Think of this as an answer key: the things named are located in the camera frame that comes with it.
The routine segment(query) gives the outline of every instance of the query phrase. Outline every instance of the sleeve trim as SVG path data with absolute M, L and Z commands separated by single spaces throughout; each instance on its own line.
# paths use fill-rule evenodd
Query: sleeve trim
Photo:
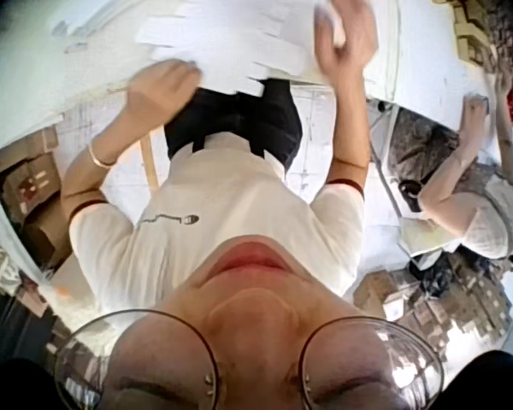
M 80 205 L 78 205 L 74 209 L 74 211 L 72 211 L 72 213 L 70 214 L 70 218 L 68 218 L 68 224 L 69 225 L 72 224 L 72 221 L 74 220 L 74 217 L 77 214 L 79 214 L 81 210 L 86 209 L 86 208 L 90 207 L 91 205 L 97 205 L 99 203 L 108 203 L 108 202 L 104 201 L 104 199 L 94 199 L 92 201 L 84 202 L 84 203 L 81 203 Z
M 365 199 L 365 193 L 362 186 L 352 179 L 333 179 L 332 181 L 327 182 L 327 185 L 348 185 L 359 192 L 363 197 L 363 200 Z

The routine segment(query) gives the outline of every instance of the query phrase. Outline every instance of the woman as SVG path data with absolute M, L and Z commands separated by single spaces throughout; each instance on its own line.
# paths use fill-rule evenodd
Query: woman
M 496 81 L 496 126 L 501 169 L 481 170 L 471 184 L 459 184 L 474 163 L 485 136 L 487 104 L 482 97 L 464 103 L 460 145 L 443 161 L 419 195 L 426 215 L 458 236 L 462 244 L 490 259 L 513 255 L 513 126 L 507 96 L 513 77 L 501 68 Z

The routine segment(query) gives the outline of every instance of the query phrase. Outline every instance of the gold bracelet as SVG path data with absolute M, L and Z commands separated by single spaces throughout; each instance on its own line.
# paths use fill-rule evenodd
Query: gold bracelet
M 91 145 L 91 143 L 87 144 L 87 149 L 89 150 L 89 155 L 90 155 L 91 159 L 93 160 L 93 163 L 95 165 L 97 165 L 98 167 L 101 167 L 104 169 L 111 169 L 114 165 L 116 165 L 116 163 L 104 164 L 100 160 L 98 160 L 97 157 L 95 156 L 95 153 L 93 152 L 93 146 Z

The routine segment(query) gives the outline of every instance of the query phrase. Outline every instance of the white t-shirt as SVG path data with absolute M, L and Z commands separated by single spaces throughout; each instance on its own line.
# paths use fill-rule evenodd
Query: white t-shirt
M 243 138 L 221 133 L 195 154 L 191 144 L 177 153 L 136 226 L 108 203 L 79 211 L 70 237 L 103 312 L 154 306 L 221 243 L 243 235 L 272 238 L 343 295 L 357 275 L 363 197 L 329 184 L 308 204 L 284 173 L 269 153 L 263 160 Z

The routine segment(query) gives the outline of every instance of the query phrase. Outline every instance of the eyeglasses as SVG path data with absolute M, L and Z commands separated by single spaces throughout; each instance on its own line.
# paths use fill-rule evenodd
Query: eyeglasses
M 147 309 L 105 315 L 57 353 L 56 386 L 72 409 L 221 408 L 226 385 L 202 334 L 183 319 Z M 381 319 L 330 321 L 298 360 L 301 409 L 425 409 L 444 373 L 432 348 Z

